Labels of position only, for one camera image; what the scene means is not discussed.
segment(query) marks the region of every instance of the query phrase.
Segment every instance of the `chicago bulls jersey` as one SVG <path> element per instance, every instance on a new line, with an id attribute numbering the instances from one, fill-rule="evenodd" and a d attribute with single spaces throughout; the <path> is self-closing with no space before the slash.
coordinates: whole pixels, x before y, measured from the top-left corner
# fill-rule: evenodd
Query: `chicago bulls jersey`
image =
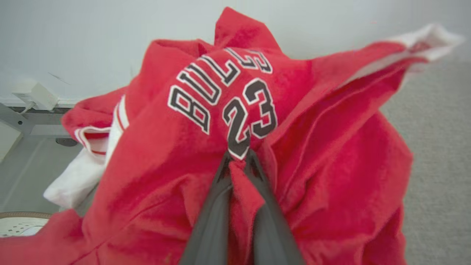
<path id="1" fill-rule="evenodd" d="M 104 128 L 120 132 L 88 213 L 57 213 L 36 236 L 1 239 L 0 260 L 177 264 L 229 151 L 230 262 L 249 264 L 264 205 L 243 172 L 250 148 L 307 264 L 404 264 L 412 155 L 378 109 L 411 69 L 459 41 L 430 25 L 293 60 L 264 24 L 229 8 L 213 45 L 153 41 L 127 87 L 86 99 L 63 119 L 94 156 L 111 137 Z"/>

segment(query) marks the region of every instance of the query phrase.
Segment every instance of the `gray carpet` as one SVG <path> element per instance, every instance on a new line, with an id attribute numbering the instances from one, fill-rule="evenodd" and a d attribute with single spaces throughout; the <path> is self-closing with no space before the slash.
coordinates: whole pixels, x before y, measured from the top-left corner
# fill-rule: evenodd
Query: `gray carpet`
<path id="1" fill-rule="evenodd" d="M 431 66 L 382 111 L 414 153 L 408 263 L 471 264 L 471 63 Z"/>

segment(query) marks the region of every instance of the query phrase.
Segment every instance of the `red fabric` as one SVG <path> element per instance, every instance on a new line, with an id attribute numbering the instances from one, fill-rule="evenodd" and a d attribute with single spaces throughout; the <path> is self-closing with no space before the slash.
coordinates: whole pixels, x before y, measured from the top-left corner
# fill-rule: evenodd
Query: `red fabric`
<path id="1" fill-rule="evenodd" d="M 260 66 L 243 68 L 224 47 L 242 56 L 254 56 L 246 49 L 262 52 L 272 73 Z M 214 45 L 152 42 L 140 74 L 128 87 L 87 99 L 64 117 L 72 135 L 87 125 L 107 127 L 125 94 L 130 125 L 88 213 L 84 218 L 73 210 L 57 213 L 35 236 L 0 239 L 0 263 L 177 264 L 228 149 L 225 106 L 239 97 L 247 109 L 238 140 L 247 128 L 252 133 L 250 124 L 268 122 L 267 116 L 260 117 L 263 99 L 249 105 L 243 97 L 244 87 L 260 78 L 271 93 L 277 127 L 262 139 L 249 136 L 250 147 L 261 159 L 307 264 L 405 264 L 402 198 L 412 155 L 378 109 L 398 90 L 409 66 L 425 61 L 403 59 L 342 85 L 365 65 L 404 50 L 398 43 L 378 42 L 292 60 L 264 24 L 229 8 L 216 24 Z M 226 86 L 198 59 L 202 55 L 225 71 L 231 60 L 240 74 Z M 221 88 L 214 106 L 176 79 L 191 63 Z M 173 85 L 208 109 L 209 133 L 169 107 Z M 253 220 L 264 204 L 243 166 L 244 159 L 230 165 L 232 264 L 250 264 Z"/>

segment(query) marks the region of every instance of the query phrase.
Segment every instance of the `white power adapter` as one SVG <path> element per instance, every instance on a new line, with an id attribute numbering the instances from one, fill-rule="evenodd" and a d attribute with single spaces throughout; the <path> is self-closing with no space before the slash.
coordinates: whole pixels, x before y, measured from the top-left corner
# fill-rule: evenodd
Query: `white power adapter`
<path id="1" fill-rule="evenodd" d="M 37 110 L 52 110 L 57 104 L 57 96 L 48 91 L 38 82 L 19 83 L 12 94 L 21 99 L 26 106 L 32 106 Z"/>

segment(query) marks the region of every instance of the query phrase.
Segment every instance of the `white cloth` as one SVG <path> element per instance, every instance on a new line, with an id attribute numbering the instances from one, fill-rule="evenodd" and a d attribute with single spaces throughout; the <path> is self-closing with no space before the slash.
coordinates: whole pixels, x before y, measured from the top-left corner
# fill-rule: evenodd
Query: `white cloth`
<path id="1" fill-rule="evenodd" d="M 121 127 L 119 124 L 118 109 L 123 107 L 124 97 L 115 108 L 111 127 L 96 128 L 87 126 L 77 129 L 75 134 L 78 139 L 83 141 L 84 148 L 64 172 L 44 191 L 44 198 L 65 209 L 75 208 L 83 202 L 100 181 L 124 129 L 129 125 L 127 123 L 126 127 Z M 109 132 L 107 138 L 87 140 L 84 137 L 85 133 L 103 132 Z"/>

